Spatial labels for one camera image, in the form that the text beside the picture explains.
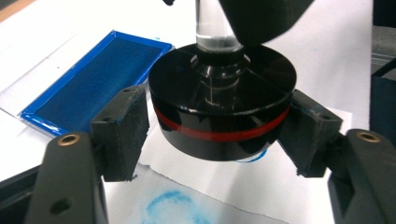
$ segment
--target white paper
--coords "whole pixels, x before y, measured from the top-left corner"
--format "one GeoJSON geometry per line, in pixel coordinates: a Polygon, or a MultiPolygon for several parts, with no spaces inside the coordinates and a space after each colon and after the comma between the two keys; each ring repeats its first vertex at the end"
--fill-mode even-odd
{"type": "MultiPolygon", "coordinates": [[[[348,129],[351,114],[333,112],[345,121],[343,129],[348,129]]],[[[289,223],[333,223],[328,174],[311,179],[297,176],[296,167],[278,143],[254,162],[204,161],[175,149],[156,125],[139,162],[181,185],[250,213],[289,223]]]]}

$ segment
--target blue ink smudge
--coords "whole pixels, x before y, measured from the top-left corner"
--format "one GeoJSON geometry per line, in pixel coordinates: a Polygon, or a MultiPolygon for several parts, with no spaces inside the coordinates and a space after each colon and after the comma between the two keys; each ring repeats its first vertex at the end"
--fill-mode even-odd
{"type": "Polygon", "coordinates": [[[193,200],[178,190],[165,192],[155,198],[146,208],[147,216],[142,224],[193,223],[209,224],[209,221],[193,200]]]}
{"type": "Polygon", "coordinates": [[[255,155],[255,156],[252,156],[252,157],[249,157],[244,160],[237,161],[237,162],[245,162],[245,163],[254,162],[254,161],[257,161],[257,160],[263,158],[266,153],[267,153],[267,149],[263,150],[261,153],[255,155]]]}

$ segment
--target red band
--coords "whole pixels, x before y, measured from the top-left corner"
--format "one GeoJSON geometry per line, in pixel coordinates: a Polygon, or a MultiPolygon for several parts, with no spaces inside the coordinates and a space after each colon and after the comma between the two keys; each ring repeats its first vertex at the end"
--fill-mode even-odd
{"type": "Polygon", "coordinates": [[[206,141],[213,141],[213,142],[239,142],[239,141],[258,137],[273,130],[288,115],[290,111],[290,106],[276,119],[273,119],[260,127],[239,131],[239,132],[232,132],[232,133],[211,133],[211,132],[203,132],[203,131],[187,128],[167,118],[155,106],[154,106],[154,110],[155,113],[157,114],[158,119],[160,119],[163,124],[171,128],[172,130],[185,134],[189,137],[198,138],[206,141]]]}

